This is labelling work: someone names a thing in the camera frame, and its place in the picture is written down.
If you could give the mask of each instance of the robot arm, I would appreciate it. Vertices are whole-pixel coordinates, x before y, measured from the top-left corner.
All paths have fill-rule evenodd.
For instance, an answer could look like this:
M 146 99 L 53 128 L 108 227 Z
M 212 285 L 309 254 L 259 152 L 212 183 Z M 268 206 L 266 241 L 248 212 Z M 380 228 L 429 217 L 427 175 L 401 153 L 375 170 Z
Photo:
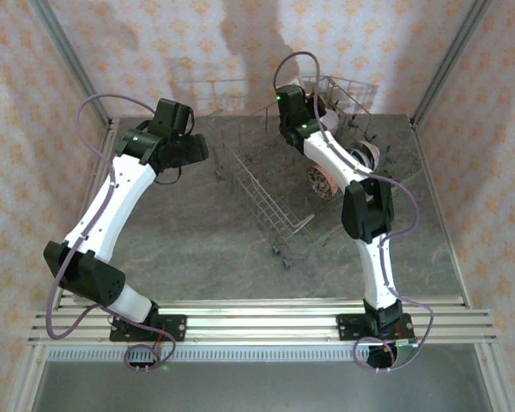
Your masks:
M 331 144 L 335 145 L 338 151 L 343 152 L 343 148 L 333 138 L 329 131 L 326 131 L 327 136 L 330 138 Z M 367 179 L 361 174 L 358 174 L 342 160 L 337 157 L 334 151 L 328 147 L 324 141 L 322 133 L 316 131 L 312 133 L 303 143 L 304 155 L 320 165 L 338 184 L 339 187 L 349 188 L 354 187 L 359 190 L 360 182 Z M 372 170 L 362 166 L 354 157 L 348 155 L 348 159 L 354 164 L 355 167 L 362 168 L 365 172 L 371 173 Z M 348 215 L 354 215 L 355 212 L 346 211 L 344 208 L 345 219 L 342 218 L 344 226 L 350 225 L 347 222 Z M 368 305 L 374 309 L 382 309 L 396 303 L 396 298 L 385 286 L 384 277 L 382 274 L 381 264 L 379 260 L 379 242 L 381 242 L 387 233 L 380 233 L 372 237 L 370 242 L 363 239 L 355 239 L 357 247 L 359 248 L 360 260 L 362 262 L 364 277 L 365 277 L 365 300 Z M 391 272 L 391 259 L 389 258 L 389 240 L 384 243 L 385 270 L 390 285 L 393 285 L 393 274 Z
M 375 163 L 371 150 L 374 147 L 364 144 L 354 154 L 347 153 L 327 130 L 325 133 L 329 139 L 326 142 L 314 116 L 313 99 L 319 99 L 318 114 L 321 118 L 326 114 L 325 104 L 320 97 L 313 94 L 307 96 L 297 84 L 278 88 L 276 99 L 281 117 L 280 132 L 287 144 L 318 163 L 344 190 L 342 224 L 359 248 L 366 284 L 365 314 L 349 320 L 349 326 L 353 327 L 351 338 L 399 336 L 394 330 L 403 316 L 408 318 L 408 315 L 403 314 L 401 301 L 385 284 L 379 249 L 380 243 L 391 231 L 394 216 L 391 188 L 384 181 L 355 171 L 373 172 L 367 166 Z M 340 159 L 337 153 L 345 153 L 353 167 Z M 385 277 L 389 287 L 394 289 L 388 241 L 383 243 L 383 249 Z
M 112 161 L 116 184 L 111 200 L 77 248 L 60 282 L 62 288 L 74 294 L 103 305 L 133 322 L 157 329 L 164 326 L 160 322 L 158 305 L 131 288 L 125 281 L 124 273 L 108 263 L 128 216 L 156 176 L 167 168 L 182 167 L 208 158 L 202 135 L 182 135 L 190 115 L 188 106 L 161 99 L 150 122 L 143 122 L 124 135 L 116 146 L 117 156 Z M 44 258 L 54 276 L 69 253 L 70 245 L 75 244 L 103 204 L 110 186 L 110 176 L 107 176 L 88 211 L 64 242 L 61 245 L 53 241 L 48 243 Z M 140 337 L 141 340 L 148 340 L 144 334 Z

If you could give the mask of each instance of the floral wallpaper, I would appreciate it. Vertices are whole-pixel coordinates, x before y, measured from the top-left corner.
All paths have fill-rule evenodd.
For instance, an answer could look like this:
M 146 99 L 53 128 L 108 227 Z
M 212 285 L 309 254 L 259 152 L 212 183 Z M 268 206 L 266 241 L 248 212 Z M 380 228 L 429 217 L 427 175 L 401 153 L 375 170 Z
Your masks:
M 0 1 L 0 410 L 52 276 L 42 251 L 75 224 L 94 161 L 76 138 L 82 93 L 26 0 Z M 103 129 L 83 119 L 93 142 Z
M 198 114 L 254 111 L 290 52 L 353 82 L 373 112 L 412 114 L 473 0 L 51 0 L 95 88 Z M 309 58 L 284 79 L 313 75 Z M 113 116 L 139 111 L 107 101 Z
M 515 0 L 494 1 L 420 129 L 471 299 L 515 387 Z

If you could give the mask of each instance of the vent grille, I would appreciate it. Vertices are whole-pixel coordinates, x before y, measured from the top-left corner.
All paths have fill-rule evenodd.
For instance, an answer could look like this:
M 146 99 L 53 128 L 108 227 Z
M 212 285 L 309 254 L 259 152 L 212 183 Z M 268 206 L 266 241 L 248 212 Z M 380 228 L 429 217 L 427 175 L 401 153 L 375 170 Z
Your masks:
M 125 348 L 61 347 L 51 348 L 48 361 L 122 361 Z M 162 349 L 161 355 L 167 354 Z M 357 350 L 360 360 L 368 357 L 368 349 Z M 148 350 L 137 348 L 130 353 L 130 361 L 151 361 Z M 170 361 L 177 362 L 317 362 L 352 361 L 352 347 L 178 347 Z

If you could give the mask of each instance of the wire dish basket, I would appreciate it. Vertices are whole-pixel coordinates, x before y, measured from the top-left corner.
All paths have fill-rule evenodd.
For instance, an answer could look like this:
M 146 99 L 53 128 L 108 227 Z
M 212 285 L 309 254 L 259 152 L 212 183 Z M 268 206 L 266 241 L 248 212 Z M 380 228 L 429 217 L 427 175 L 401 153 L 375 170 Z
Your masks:
M 304 81 L 311 90 L 314 78 Z M 414 144 L 393 135 L 371 136 L 372 115 L 340 86 L 343 82 L 349 81 L 326 76 L 319 82 L 326 107 L 339 117 L 334 138 L 344 148 L 358 141 L 377 146 L 379 168 L 399 182 L 416 175 L 421 165 Z M 343 231 L 343 196 L 326 201 L 312 190 L 306 171 L 315 164 L 286 144 L 278 114 L 275 102 L 249 116 L 223 118 L 213 122 L 208 136 L 218 179 L 245 199 L 273 251 L 290 267 Z

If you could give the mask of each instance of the metal corner post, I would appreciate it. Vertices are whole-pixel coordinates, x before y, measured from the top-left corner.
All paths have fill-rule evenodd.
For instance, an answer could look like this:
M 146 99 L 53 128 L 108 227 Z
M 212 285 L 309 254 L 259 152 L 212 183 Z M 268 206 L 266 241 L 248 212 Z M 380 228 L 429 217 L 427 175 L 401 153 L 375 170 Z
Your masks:
M 417 127 L 425 118 L 427 111 L 431 108 L 440 90 L 445 85 L 448 76 L 464 52 L 465 46 L 469 43 L 491 3 L 492 0 L 475 0 L 473 2 L 469 13 L 463 20 L 462 26 L 457 31 L 456 37 L 443 57 L 435 76 L 427 87 L 426 93 L 421 98 L 414 115 L 410 118 L 413 127 Z
M 61 27 L 58 18 L 55 16 L 53 9 L 48 0 L 29 0 L 33 6 L 34 12 L 42 21 L 47 32 L 50 34 L 51 40 L 58 49 L 59 54 L 69 66 L 70 72 L 75 77 L 76 82 L 82 89 L 86 96 L 96 94 L 94 86 L 92 85 L 89 77 L 82 67 L 80 60 L 76 56 L 72 44 L 67 38 L 67 34 Z M 104 127 L 109 125 L 109 117 L 106 114 L 105 107 L 100 101 L 94 100 L 90 103 L 92 110 L 97 116 L 97 119 L 103 124 Z
M 442 212 L 440 210 L 439 196 L 437 194 L 437 191 L 436 191 L 433 181 L 431 179 L 431 167 L 429 166 L 427 157 L 425 156 L 425 153 L 423 152 L 423 147 L 421 146 L 418 130 L 415 127 L 413 127 L 411 122 L 410 122 L 410 128 L 412 129 L 412 137 L 414 138 L 415 145 L 418 148 L 418 153 L 420 155 L 421 164 L 423 165 L 423 168 L 424 168 L 424 176 L 427 181 L 427 187 L 429 188 L 429 190 L 431 192 L 431 198 L 433 199 L 433 205 L 435 207 L 435 211 L 437 212 L 437 218 L 439 219 L 441 229 L 445 236 L 446 244 L 448 245 L 448 248 L 450 251 L 450 258 L 451 258 L 452 264 L 454 266 L 454 270 L 456 272 L 456 278 L 457 278 L 457 281 L 459 282 L 460 288 L 462 290 L 463 302 L 465 303 L 465 305 L 468 308 L 475 309 L 475 307 L 473 305 L 473 300 L 471 299 L 470 291 L 469 291 L 469 289 L 467 287 L 467 283 L 465 282 L 465 279 L 464 279 L 464 274 L 462 273 L 462 268 L 460 267 L 460 263 L 457 259 L 456 248 L 454 247 L 454 243 L 452 242 L 450 234 L 448 233 L 448 228 L 446 227 L 445 219 L 443 218 Z

